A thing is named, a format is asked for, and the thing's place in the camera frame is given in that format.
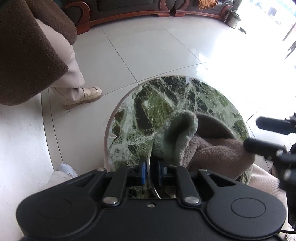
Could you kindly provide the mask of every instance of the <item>white surface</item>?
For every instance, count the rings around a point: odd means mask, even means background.
[[[17,241],[18,204],[49,180],[50,161],[42,120],[41,95],[18,106],[0,105],[0,240]]]
[[[255,113],[264,104],[279,102],[280,106],[268,113],[276,112],[277,118],[283,119],[285,116],[278,111],[281,105],[287,105],[287,96],[295,100],[296,70],[288,69],[274,53],[274,43],[252,39],[213,18],[186,15],[122,19],[92,27],[78,36],[73,47],[85,86],[101,87],[104,96],[95,103],[64,110],[49,91],[54,121],[53,126],[47,124],[46,131],[52,133],[54,127],[56,132],[57,140],[54,135],[48,138],[51,156],[58,157],[60,151],[64,162],[79,174],[102,166],[106,123],[136,80],[141,83],[170,74],[202,79],[235,105],[255,138],[270,137],[255,126]],[[285,115],[292,115],[292,109]],[[296,142],[296,134],[288,138],[271,136],[277,143]],[[268,170],[266,162],[261,164]]]

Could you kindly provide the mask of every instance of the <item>beige pants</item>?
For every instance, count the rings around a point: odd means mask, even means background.
[[[39,19],[36,19],[36,21],[58,56],[69,68],[68,72],[54,82],[50,88],[61,99],[63,104],[71,104],[80,100],[84,95],[82,88],[80,88],[84,85],[84,78],[75,60],[72,45],[52,27],[44,24]]]

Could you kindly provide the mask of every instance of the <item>marble table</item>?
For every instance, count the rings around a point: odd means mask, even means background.
[[[113,111],[104,137],[105,168],[114,171],[146,157],[154,134],[175,110],[208,114],[237,139],[248,137],[241,115],[216,89],[191,77],[159,77],[131,90]]]

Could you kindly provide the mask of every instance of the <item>fuzzy brown coat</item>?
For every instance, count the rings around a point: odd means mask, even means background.
[[[21,104],[68,71],[35,18],[76,41],[75,25],[52,0],[8,1],[0,9],[0,104]]]

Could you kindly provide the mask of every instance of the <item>shoe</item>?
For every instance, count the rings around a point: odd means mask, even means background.
[[[59,165],[59,167],[57,168],[57,170],[65,173],[71,179],[78,177],[78,174],[74,170],[74,168],[71,167],[70,165],[66,164],[66,163],[61,163]]]
[[[90,103],[98,100],[102,97],[102,90],[99,87],[91,87],[88,89],[82,88],[83,90],[83,97],[77,101],[76,103],[71,103],[70,105],[64,105],[65,109],[69,110],[72,109],[80,104]]]

